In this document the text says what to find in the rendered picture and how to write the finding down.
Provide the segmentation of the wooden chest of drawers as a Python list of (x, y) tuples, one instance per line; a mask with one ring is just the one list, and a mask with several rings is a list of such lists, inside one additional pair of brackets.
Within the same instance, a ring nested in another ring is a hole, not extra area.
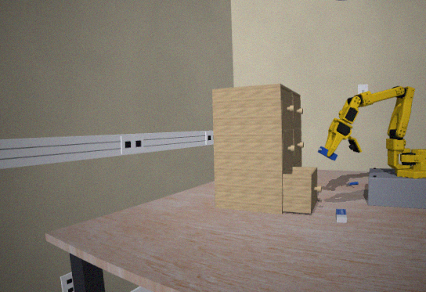
[[(282, 84), (212, 89), (215, 207), (282, 214)], [(293, 166), (292, 166), (293, 165)]]

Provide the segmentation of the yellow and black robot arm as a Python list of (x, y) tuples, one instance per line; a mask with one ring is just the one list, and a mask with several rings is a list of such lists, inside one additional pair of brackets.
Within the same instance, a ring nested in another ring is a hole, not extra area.
[[(359, 107), (369, 106), (381, 100), (397, 97), (388, 127), (389, 139), (386, 139), (388, 165), (395, 169), (397, 177), (426, 178), (426, 150), (411, 150), (410, 153), (410, 149), (405, 148), (406, 140), (403, 138), (410, 119), (415, 88), (409, 86), (405, 88), (402, 86), (396, 87), (374, 94), (371, 94), (370, 91), (363, 92), (348, 98), (338, 114), (341, 120), (353, 124), (359, 112)], [(402, 164), (399, 164), (399, 154)]]

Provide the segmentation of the white and blue eraser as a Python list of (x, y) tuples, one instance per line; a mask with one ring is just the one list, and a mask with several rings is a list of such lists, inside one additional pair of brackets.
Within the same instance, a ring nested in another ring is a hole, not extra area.
[(336, 222), (347, 223), (347, 215), (345, 209), (336, 209)]

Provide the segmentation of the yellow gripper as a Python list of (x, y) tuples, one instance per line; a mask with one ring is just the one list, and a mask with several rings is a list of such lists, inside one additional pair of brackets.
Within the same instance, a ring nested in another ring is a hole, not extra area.
[(350, 136), (352, 133), (351, 128), (352, 126), (348, 124), (348, 122), (343, 121), (341, 119), (337, 119), (337, 118), (333, 119), (328, 130), (328, 137), (327, 137), (327, 142), (325, 145), (325, 148), (328, 149), (328, 152), (327, 152), (328, 157), (332, 155), (332, 153), (337, 149), (341, 140), (342, 139), (344, 140), (347, 138), (350, 143), (349, 145), (350, 150), (353, 150), (354, 152), (357, 152), (357, 153), (362, 152), (357, 140)]

